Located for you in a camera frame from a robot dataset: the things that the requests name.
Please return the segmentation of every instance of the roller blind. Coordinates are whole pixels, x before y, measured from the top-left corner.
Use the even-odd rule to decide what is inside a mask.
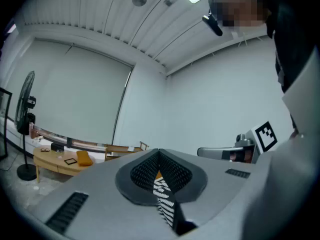
[[[37,40],[34,43],[50,42]],[[43,66],[47,70],[41,76],[35,72],[35,88],[31,91],[37,98],[32,111],[36,116],[35,124],[69,138],[110,144],[131,67],[86,49],[58,43],[49,46],[53,44],[59,47],[50,53],[57,56],[54,59],[46,56],[50,58],[48,61],[54,62]],[[34,64],[38,61],[44,59],[34,59]],[[25,75],[33,66],[30,63],[29,69],[24,69]]]
[[[70,45],[56,42],[38,40],[32,42],[23,56],[17,61],[6,86],[6,89],[12,93],[8,113],[11,119],[15,119],[19,95],[28,73],[30,71],[35,72],[35,79],[30,95],[37,98],[38,94],[45,88],[50,72],[54,69],[55,64],[70,47]]]

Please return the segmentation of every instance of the concrete floor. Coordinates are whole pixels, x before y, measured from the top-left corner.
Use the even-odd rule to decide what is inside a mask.
[[[3,145],[3,138],[0,138],[0,143]],[[34,164],[29,157],[27,162]],[[40,183],[36,179],[24,181],[17,176],[17,168],[24,163],[24,155],[8,144],[8,157],[0,161],[0,181],[10,200],[31,212],[43,197],[71,176],[39,168]]]

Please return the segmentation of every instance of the fan base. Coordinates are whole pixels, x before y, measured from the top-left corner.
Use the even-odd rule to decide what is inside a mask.
[[[22,164],[16,170],[18,177],[23,181],[32,181],[37,178],[36,167],[33,164]]]

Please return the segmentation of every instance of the wall trim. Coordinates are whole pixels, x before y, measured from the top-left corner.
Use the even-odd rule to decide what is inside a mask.
[[[206,55],[209,55],[209,54],[212,54],[218,50],[221,50],[223,48],[226,48],[226,47],[229,47],[229,46],[232,46],[232,45],[235,45],[237,43],[240,43],[240,42],[243,42],[243,41],[246,41],[246,40],[250,40],[250,39],[254,39],[254,38],[259,38],[259,37],[263,37],[263,36],[266,36],[267,35],[267,30],[266,29],[262,29],[258,32],[253,32],[253,33],[250,33],[250,34],[245,34],[241,37],[237,37],[237,38],[234,38],[230,41],[226,41],[226,42],[223,42],[222,44],[219,44],[219,45],[215,45],[213,46],[212,48],[202,52],[202,53],[199,53],[198,55],[180,63],[179,65],[175,66],[173,69],[171,69],[170,71],[168,71],[165,75],[168,77],[170,76],[171,74],[173,74],[174,72],[177,72],[178,70],[181,70],[183,69],[183,67],[187,66],[188,64],[192,63],[192,62],[195,62],[196,60],[199,60],[201,59],[202,57],[206,56]]]
[[[142,51],[120,40],[92,30],[67,25],[41,24],[25,25],[19,31],[37,39],[74,43],[76,46],[103,53],[131,66],[136,65],[138,62],[146,63],[152,65],[152,69],[156,69],[163,74],[166,73],[164,66]]]
[[[90,48],[85,47],[85,46],[82,46],[82,45],[77,45],[77,44],[74,43],[74,42],[66,42],[66,41],[61,41],[61,40],[53,40],[53,39],[38,38],[38,37],[36,37],[34,40],[43,41],[43,42],[57,43],[57,44],[63,44],[63,45],[71,46],[71,47],[81,48],[81,49],[84,49],[84,50],[87,50],[87,51],[90,51],[90,52],[94,52],[94,53],[96,53],[96,54],[100,54],[100,55],[102,55],[102,56],[108,57],[108,58],[110,58],[110,59],[112,59],[112,60],[115,60],[115,61],[117,61],[117,62],[120,62],[120,63],[122,63],[122,64],[125,64],[125,65],[128,66],[128,67],[131,67],[131,68],[132,68],[132,67],[134,66],[134,65],[129,64],[129,63],[127,63],[127,62],[125,62],[125,61],[123,61],[123,60],[121,60],[121,59],[118,59],[118,58],[112,57],[112,56],[110,56],[110,55],[108,55],[108,54],[106,54],[106,53],[103,53],[103,52],[101,52],[101,51],[99,51],[99,50],[90,49]]]

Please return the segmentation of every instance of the wooden table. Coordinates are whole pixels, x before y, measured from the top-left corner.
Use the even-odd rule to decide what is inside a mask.
[[[133,151],[128,151],[128,148],[129,148],[128,146],[107,145],[105,148],[104,161],[119,158],[119,156],[107,156],[107,153],[115,152],[115,153],[122,153],[122,154],[132,154],[132,153],[143,151],[141,147],[135,147]]]
[[[41,149],[49,149],[49,152],[41,152]],[[64,152],[55,152],[51,150],[50,146],[40,146],[33,150],[33,161],[36,166],[36,180],[39,183],[39,167],[48,169],[50,171],[66,174],[66,175],[77,175],[89,166],[79,166],[78,163],[67,165],[66,159],[75,159],[78,161],[77,154],[72,151],[65,150]]]

